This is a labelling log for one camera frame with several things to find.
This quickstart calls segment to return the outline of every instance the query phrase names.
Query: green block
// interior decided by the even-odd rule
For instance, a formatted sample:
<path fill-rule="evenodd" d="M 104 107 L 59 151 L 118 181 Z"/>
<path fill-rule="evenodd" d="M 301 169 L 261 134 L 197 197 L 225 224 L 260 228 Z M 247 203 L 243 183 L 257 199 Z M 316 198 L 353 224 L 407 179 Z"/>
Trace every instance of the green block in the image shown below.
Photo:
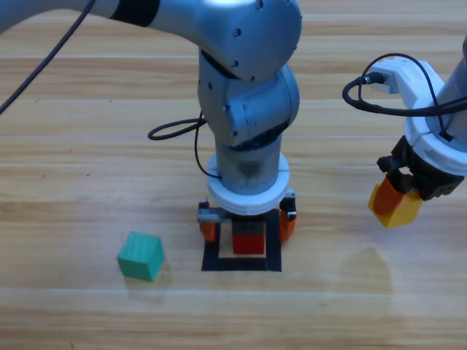
<path fill-rule="evenodd" d="M 163 259 L 159 237 L 132 232 L 118 255 L 118 265 L 126 277 L 154 281 Z"/>

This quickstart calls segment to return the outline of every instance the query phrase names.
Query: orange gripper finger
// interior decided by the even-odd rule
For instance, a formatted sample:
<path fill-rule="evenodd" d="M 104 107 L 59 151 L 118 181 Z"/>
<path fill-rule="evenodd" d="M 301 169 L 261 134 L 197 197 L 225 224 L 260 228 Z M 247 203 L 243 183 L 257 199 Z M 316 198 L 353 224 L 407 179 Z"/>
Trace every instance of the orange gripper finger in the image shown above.
<path fill-rule="evenodd" d="M 295 230 L 295 223 L 297 218 L 289 221 L 287 218 L 287 212 L 285 210 L 280 211 L 280 242 L 286 242 L 292 236 L 293 231 Z"/>
<path fill-rule="evenodd" d="M 401 203 L 404 194 L 391 185 L 388 177 L 381 183 L 373 202 L 373 210 L 378 215 L 393 213 Z"/>
<path fill-rule="evenodd" d="M 199 229 L 203 233 L 204 239 L 208 242 L 214 242 L 216 240 L 216 227 L 214 223 L 202 222 L 199 224 Z"/>

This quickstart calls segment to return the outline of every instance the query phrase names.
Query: white ring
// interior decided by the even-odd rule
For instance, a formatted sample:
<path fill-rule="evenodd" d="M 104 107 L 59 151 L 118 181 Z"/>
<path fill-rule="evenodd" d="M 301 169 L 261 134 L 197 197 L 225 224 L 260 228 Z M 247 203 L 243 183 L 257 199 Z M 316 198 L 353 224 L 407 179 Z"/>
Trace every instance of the white ring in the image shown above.
<path fill-rule="evenodd" d="M 211 156 L 207 169 L 211 174 L 218 174 L 215 153 Z M 289 178 L 289 164 L 281 153 L 279 176 L 276 182 L 265 192 L 257 195 L 240 195 L 227 189 L 219 179 L 210 176 L 207 177 L 207 184 L 212 197 L 223 209 L 232 214 L 251 216 L 264 214 L 276 208 L 285 197 Z"/>

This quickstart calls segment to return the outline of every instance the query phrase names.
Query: black cable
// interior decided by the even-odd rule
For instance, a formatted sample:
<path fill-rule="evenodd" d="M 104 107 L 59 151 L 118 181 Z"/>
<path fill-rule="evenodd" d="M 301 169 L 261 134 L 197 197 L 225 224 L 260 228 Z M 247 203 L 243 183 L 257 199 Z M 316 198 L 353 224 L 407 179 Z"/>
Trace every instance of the black cable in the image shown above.
<path fill-rule="evenodd" d="M 201 124 L 202 121 L 203 121 L 203 111 L 201 111 L 201 113 L 199 114 L 198 125 L 197 125 L 198 127 L 196 128 L 196 132 L 195 132 L 195 157 L 196 157 L 196 162 L 198 163 L 198 167 L 201 169 L 201 171 L 203 171 L 203 173 L 205 173 L 207 176 L 214 177 L 215 179 L 222 179 L 221 176 L 213 175 L 213 174 L 210 174 L 207 171 L 205 171 L 203 166 L 201 165 L 201 163 L 199 161 L 199 158 L 198 158 L 198 134 L 199 134 L 199 128 L 203 125 L 203 124 Z"/>
<path fill-rule="evenodd" d="M 376 113 L 376 114 L 395 115 L 395 116 L 400 116 L 400 117 L 440 117 L 445 114 L 457 113 L 457 112 L 461 112 L 467 109 L 467 96 L 458 98 L 454 101 L 446 102 L 444 104 L 439 104 L 437 106 L 430 106 L 430 107 L 418 108 L 418 109 L 385 108 L 377 104 L 370 104 L 364 101 L 361 98 L 362 85 L 369 85 L 369 84 L 374 84 L 374 83 L 382 84 L 385 82 L 385 76 L 383 74 L 376 73 L 376 72 L 367 74 L 368 70 L 377 61 L 383 58 L 389 57 L 389 56 L 401 56 L 404 58 L 408 58 L 411 61 L 414 60 L 414 62 L 422 69 L 422 72 L 425 75 L 425 78 L 427 78 L 427 83 L 428 83 L 428 86 L 430 87 L 431 95 L 433 97 L 433 94 L 434 94 L 433 86 L 429 79 L 428 73 L 423 68 L 421 63 L 415 60 L 414 58 L 408 55 L 405 55 L 405 54 L 390 53 L 390 54 L 378 57 L 376 60 L 374 60 L 372 63 L 368 65 L 368 67 L 365 69 L 365 71 L 360 77 L 358 77 L 357 79 L 355 79 L 354 81 L 350 82 L 349 84 L 345 86 L 345 88 L 342 91 L 342 98 L 345 100 L 346 103 L 348 103 L 350 106 L 353 106 L 354 108 L 359 109 L 361 111 Z M 354 87 L 358 87 L 359 89 L 358 100 L 355 100 L 350 97 L 350 91 Z"/>
<path fill-rule="evenodd" d="M 158 133 L 159 131 L 162 131 L 162 130 L 167 129 L 167 128 L 172 128 L 174 126 L 178 126 L 178 125 L 181 125 L 181 124 L 192 124 L 192 125 L 184 128 L 182 130 L 175 131 L 174 133 L 167 133 L 165 135 L 155 136 L 155 134 Z M 183 135 L 184 133 L 189 133 L 192 130 L 199 129 L 204 124 L 206 124 L 205 119 L 201 119 L 201 121 L 198 118 L 178 120 L 176 122 L 170 122 L 170 123 L 158 126 L 156 129 L 152 129 L 149 132 L 149 134 L 147 135 L 147 137 L 150 140 L 153 140 L 153 141 L 162 141 L 162 140 L 173 139 L 174 137 Z"/>
<path fill-rule="evenodd" d="M 39 64 L 39 66 L 31 73 L 31 75 L 21 84 L 21 86 L 0 106 L 0 114 L 5 112 L 9 106 L 26 90 L 26 88 L 33 82 L 34 79 L 44 70 L 44 68 L 51 62 L 51 60 L 57 55 L 60 49 L 66 44 L 73 33 L 78 29 L 83 20 L 92 10 L 96 0 L 89 0 L 88 4 L 82 11 L 73 26 L 66 32 L 60 42 L 53 48 L 50 54 Z"/>
<path fill-rule="evenodd" d="M 392 56 L 398 56 L 398 57 L 402 57 L 402 58 L 406 58 L 408 60 L 411 60 L 412 62 L 414 62 L 418 66 L 418 68 L 420 68 L 420 70 L 422 71 L 423 75 L 426 78 L 426 82 L 428 83 L 428 87 L 430 88 L 430 93 L 431 93 L 431 98 L 433 99 L 433 104 L 434 104 L 435 107 L 438 107 L 438 99 L 436 98 L 435 90 L 433 89 L 433 84 L 431 83 L 431 79 L 430 79 L 430 76 L 428 75 L 427 71 L 425 70 L 423 65 L 418 60 L 416 60 L 412 56 L 406 55 L 405 53 L 388 53 L 386 55 L 379 56 L 378 58 L 373 60 L 373 62 L 371 62 L 369 65 L 367 65 L 367 67 L 365 68 L 365 70 L 362 73 L 362 77 L 364 77 L 365 74 L 368 73 L 368 71 L 371 69 L 371 67 L 376 62 L 382 60 L 383 58 L 392 57 Z M 358 100 L 359 101 L 363 101 L 363 99 L 362 99 L 362 85 L 363 85 L 363 83 L 362 83 L 362 80 L 361 80 L 360 84 L 358 85 Z M 443 118 L 442 118 L 442 116 L 440 114 L 438 114 L 438 121 L 439 121 L 439 126 L 441 128 L 441 132 L 445 133 L 446 131 L 444 129 L 444 121 L 443 121 Z"/>
<path fill-rule="evenodd" d="M 174 127 L 174 126 L 178 126 L 178 125 L 181 125 L 181 124 L 190 124 L 190 123 L 193 123 L 193 124 L 186 127 L 186 128 L 184 128 L 184 129 L 182 129 L 182 130 L 175 131 L 173 133 L 167 133 L 167 134 L 162 135 L 162 136 L 155 136 L 156 133 L 158 133 L 159 131 L 162 131 L 164 129 L 171 128 L 171 127 Z M 207 121 L 203 118 L 203 111 L 201 111 L 201 113 L 199 114 L 198 119 L 179 120 L 177 122 L 170 122 L 170 123 L 161 125 L 161 126 L 155 128 L 155 129 L 152 129 L 149 132 L 149 134 L 147 135 L 147 137 L 149 139 L 151 139 L 151 140 L 154 140 L 154 141 L 161 141 L 161 140 L 173 139 L 174 137 L 183 135 L 184 133 L 188 133 L 190 131 L 196 130 L 196 132 L 195 132 L 195 158 L 196 158 L 196 162 L 198 163 L 198 167 L 207 176 L 214 177 L 215 179 L 221 179 L 221 176 L 210 174 L 206 170 L 204 170 L 203 166 L 201 165 L 201 162 L 199 161 L 199 156 L 198 156 L 199 128 L 201 126 L 203 126 L 204 124 L 206 124 L 206 123 L 207 123 Z"/>

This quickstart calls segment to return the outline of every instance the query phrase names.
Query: table surface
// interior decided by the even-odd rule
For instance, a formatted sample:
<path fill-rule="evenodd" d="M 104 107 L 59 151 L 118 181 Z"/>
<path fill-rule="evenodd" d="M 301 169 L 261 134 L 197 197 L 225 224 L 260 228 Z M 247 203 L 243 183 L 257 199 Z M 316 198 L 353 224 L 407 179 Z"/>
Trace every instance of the table surface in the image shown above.
<path fill-rule="evenodd" d="M 196 209 L 207 186 L 193 134 L 146 137 L 198 116 L 198 49 L 91 16 L 0 118 L 1 350 L 467 348 L 466 186 L 425 203 L 412 225 L 384 229 L 367 203 L 384 177 L 376 161 L 404 121 L 341 100 L 384 53 L 414 55 L 446 79 L 461 57 L 467 2 L 301 8 L 290 61 L 301 110 L 282 146 L 299 220 L 283 271 L 201 272 Z M 2 100 L 76 16 L 45 13 L 0 36 Z M 208 127 L 201 134 L 206 163 L 214 141 Z M 166 261 L 152 283 L 118 268 L 133 230 L 162 239 Z"/>

